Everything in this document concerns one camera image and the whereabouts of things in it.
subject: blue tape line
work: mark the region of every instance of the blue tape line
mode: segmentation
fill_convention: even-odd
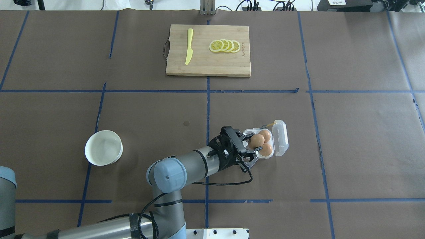
[[[210,93],[297,93],[295,90],[214,90]],[[101,93],[102,90],[0,90],[0,92],[19,93]],[[206,90],[106,90],[107,93],[207,93]]]
[[[208,203],[270,203],[273,199],[209,199]],[[205,203],[204,199],[184,199],[183,203]]]
[[[424,121],[423,121],[423,118],[422,118],[422,115],[421,115],[421,111],[419,110],[418,101],[416,100],[415,93],[413,92],[413,88],[412,88],[412,84],[410,82],[409,75],[407,74],[406,66],[404,64],[403,58],[401,57],[400,49],[398,47],[398,43],[397,43],[396,37],[394,35],[393,24],[391,22],[390,13],[388,12],[388,10],[387,10],[387,18],[388,18],[388,23],[390,25],[391,36],[393,38],[394,45],[396,46],[397,54],[400,58],[400,62],[401,62],[401,65],[403,67],[404,75],[406,76],[407,85],[409,86],[410,92],[412,94],[412,98],[413,98],[413,101],[414,101],[414,104],[415,104],[416,112],[418,113],[418,117],[419,117],[419,120],[420,120],[421,125],[422,125],[422,130],[425,133],[425,125],[424,125]]]
[[[205,203],[205,199],[183,199],[183,203]]]
[[[425,198],[310,199],[310,202],[425,202]]]
[[[107,90],[108,93],[206,93],[203,90]]]
[[[299,88],[295,90],[213,90],[210,93],[297,93]]]
[[[207,77],[207,137],[206,137],[206,143],[208,144],[210,140],[210,77]],[[205,182],[209,183],[210,178],[206,177]],[[210,226],[209,222],[209,211],[210,211],[210,205],[209,205],[209,196],[210,196],[210,188],[208,185],[205,185],[205,228],[208,228]]]
[[[16,203],[82,203],[82,200],[66,199],[17,199]],[[112,200],[85,200],[85,203],[112,203]]]
[[[20,93],[100,93],[101,90],[0,90],[0,92]]]
[[[354,94],[367,94],[367,93],[382,93],[382,94],[397,94],[397,93],[410,93],[410,91],[306,91],[307,93],[354,93]]]
[[[119,11],[116,11],[115,26],[113,27],[112,41],[110,43],[109,59],[112,57],[113,42],[115,41],[116,25],[118,25]]]
[[[273,199],[210,199],[210,203],[270,203]]]
[[[25,18],[24,18],[24,21],[22,22],[21,30],[19,31],[18,38],[16,38],[15,45],[13,46],[12,53],[10,54],[10,57],[9,57],[9,62],[7,62],[7,66],[0,83],[0,90],[3,88],[4,81],[6,80],[7,72],[9,71],[10,64],[12,63],[13,55],[15,55],[15,50],[16,50],[16,47],[18,46],[19,39],[21,38],[22,32],[24,30],[26,20],[28,19],[28,15],[29,15],[29,11],[27,11],[27,13],[25,14]]]
[[[103,98],[105,96],[105,90],[106,90],[106,82],[103,84],[103,88],[102,88],[102,96],[100,97],[99,111],[97,112],[97,119],[96,119],[96,126],[94,128],[94,133],[97,133],[97,129],[99,127],[99,118],[100,118],[100,113],[102,112],[102,105],[103,105]],[[85,176],[84,190],[82,193],[82,201],[81,201],[80,213],[78,216],[77,227],[81,226],[82,215],[84,212],[85,198],[87,195],[88,180],[90,178],[90,171],[91,171],[91,163],[89,162],[87,166],[87,174]]]
[[[106,82],[103,84],[103,88],[102,88],[102,96],[100,97],[99,111],[97,112],[97,119],[96,119],[96,126],[94,128],[94,133],[97,133],[97,129],[99,128],[99,118],[100,118],[100,113],[102,112],[103,98],[105,97],[105,92],[106,92]]]
[[[304,65],[305,65],[305,68],[306,68],[309,90],[312,91],[310,73],[309,73],[309,69],[307,68],[307,53],[306,53],[306,46],[304,44],[303,27],[302,27],[302,24],[301,24],[301,15],[300,15],[299,11],[297,12],[297,14],[298,14],[298,24],[299,24],[299,27],[300,27],[301,44],[302,44],[302,47],[303,47],[303,54],[304,54]],[[319,145],[319,150],[320,150],[320,162],[322,163],[323,186],[325,188],[326,199],[328,200],[329,199],[328,183],[326,181],[325,164],[323,163],[322,145],[320,143],[319,128],[317,126],[316,109],[314,107],[315,103],[314,103],[313,93],[310,92],[309,94],[310,94],[310,101],[311,101],[311,105],[312,105],[313,120],[314,120],[314,125],[315,125],[314,129],[316,131],[316,139],[317,139],[317,143]],[[333,220],[332,220],[331,204],[329,203],[329,201],[326,202],[326,206],[328,208],[328,219],[329,219],[329,227],[330,227],[330,230],[331,230],[331,237],[332,237],[332,239],[335,239],[334,223],[333,223]]]

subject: lemon slice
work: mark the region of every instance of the lemon slice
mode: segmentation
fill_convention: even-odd
[[[235,47],[235,44],[233,43],[233,41],[228,41],[228,42],[229,42],[229,48],[225,50],[224,52],[231,52],[233,48]]]
[[[210,43],[210,51],[212,52],[219,52],[223,50],[224,42],[221,40],[214,40]]]
[[[224,43],[224,47],[223,47],[223,49],[221,50],[221,52],[225,52],[225,51],[227,51],[232,45],[230,44],[230,41],[229,40],[226,40],[226,39],[220,39],[220,41],[222,41],[223,43]]]
[[[241,44],[238,41],[232,41],[233,49],[230,51],[232,53],[236,53],[241,49]]]

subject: brown egg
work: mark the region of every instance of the brown egg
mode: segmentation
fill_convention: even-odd
[[[261,134],[254,134],[248,141],[248,146],[252,149],[263,146],[264,136]]]
[[[272,137],[272,134],[268,130],[261,130],[258,134],[261,134],[262,136],[264,136],[265,143],[267,143]]]
[[[270,144],[264,144],[263,149],[260,150],[260,154],[263,156],[269,156],[273,152],[273,147]]]

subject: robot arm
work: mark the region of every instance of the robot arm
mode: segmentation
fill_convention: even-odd
[[[94,225],[63,231],[56,230],[38,237],[29,234],[15,235],[15,185],[0,177],[2,192],[0,215],[7,215],[5,218],[0,217],[0,231],[3,232],[0,234],[0,239],[133,239],[140,238],[140,231],[149,239],[186,239],[186,223],[180,190],[186,185],[232,165],[240,164],[242,171],[249,171],[245,165],[248,162],[243,159],[248,159],[249,162],[256,160],[258,151],[262,149],[258,147],[247,150],[244,147],[242,142],[252,135],[242,134],[239,130],[225,126],[208,146],[153,163],[147,170],[146,178],[152,186],[153,197],[158,199],[153,202],[156,210],[150,212],[150,215],[130,213],[128,216]]]

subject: blue joint cap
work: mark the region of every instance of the blue joint cap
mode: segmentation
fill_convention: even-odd
[[[15,188],[18,187],[18,184],[16,184],[15,172],[11,170],[10,168],[0,166],[0,178],[4,178],[10,181],[11,183],[15,184]]]
[[[152,167],[156,164],[156,163],[158,163],[160,160],[158,160],[158,161],[156,161],[155,163],[153,163],[153,164],[151,164],[150,166],[149,166],[149,168],[147,169],[147,171],[146,171],[146,181],[147,181],[147,183],[149,184],[149,185],[151,185],[152,186],[152,183],[150,182],[150,180],[149,180],[149,174],[150,174],[150,170],[152,169]]]
[[[183,227],[168,239],[186,239],[186,238],[187,238],[186,223],[184,223]]]
[[[166,158],[158,162],[153,168],[153,176],[163,193],[180,190],[187,181],[186,168],[176,158]]]

